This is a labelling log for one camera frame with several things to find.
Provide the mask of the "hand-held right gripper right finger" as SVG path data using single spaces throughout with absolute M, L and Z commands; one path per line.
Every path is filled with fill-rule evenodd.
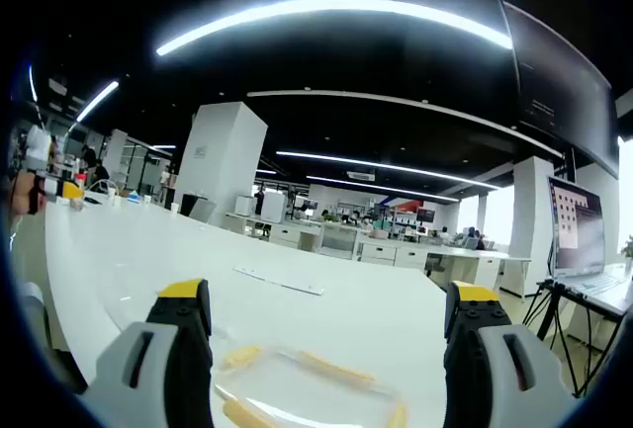
M 444 337 L 446 427 L 559 427 L 575 410 L 559 359 L 493 291 L 451 282 Z

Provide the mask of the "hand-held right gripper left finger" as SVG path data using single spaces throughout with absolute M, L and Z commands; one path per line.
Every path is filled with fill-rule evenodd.
M 212 427 L 211 335 L 208 281 L 168 286 L 98 357 L 82 402 L 104 427 Z

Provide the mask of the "person's left hand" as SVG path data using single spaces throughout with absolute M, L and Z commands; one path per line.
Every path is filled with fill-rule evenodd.
M 12 227 L 16 218 L 30 211 L 30 194 L 34 188 L 35 175 L 30 172 L 16 175 L 8 187 L 9 227 Z

